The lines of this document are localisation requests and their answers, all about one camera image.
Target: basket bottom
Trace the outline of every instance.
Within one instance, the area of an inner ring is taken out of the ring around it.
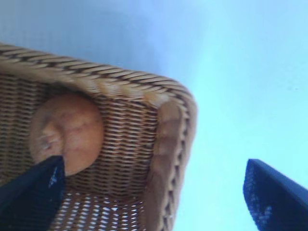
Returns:
[[[51,231],[143,231],[143,202],[66,191]]]

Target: light blue background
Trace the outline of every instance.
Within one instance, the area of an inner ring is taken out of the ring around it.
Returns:
[[[259,158],[308,186],[307,0],[0,0],[0,41],[166,75],[198,131],[175,231],[256,231]]]

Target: bread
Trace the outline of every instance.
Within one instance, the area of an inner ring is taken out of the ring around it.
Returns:
[[[67,93],[48,100],[31,120],[29,147],[34,162],[62,155],[66,176],[92,165],[102,143],[99,109],[77,94]]]

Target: dark blue object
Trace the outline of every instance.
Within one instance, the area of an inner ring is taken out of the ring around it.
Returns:
[[[308,231],[308,191],[257,159],[249,159],[243,186],[260,231]]]
[[[64,162],[52,156],[0,187],[0,231],[46,231],[61,206]]]

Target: wicker weave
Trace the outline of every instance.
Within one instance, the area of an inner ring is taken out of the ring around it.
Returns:
[[[67,178],[51,230],[172,230],[196,105],[166,77],[0,44],[0,185],[33,165],[30,119],[67,91],[96,102],[105,139],[96,162]]]

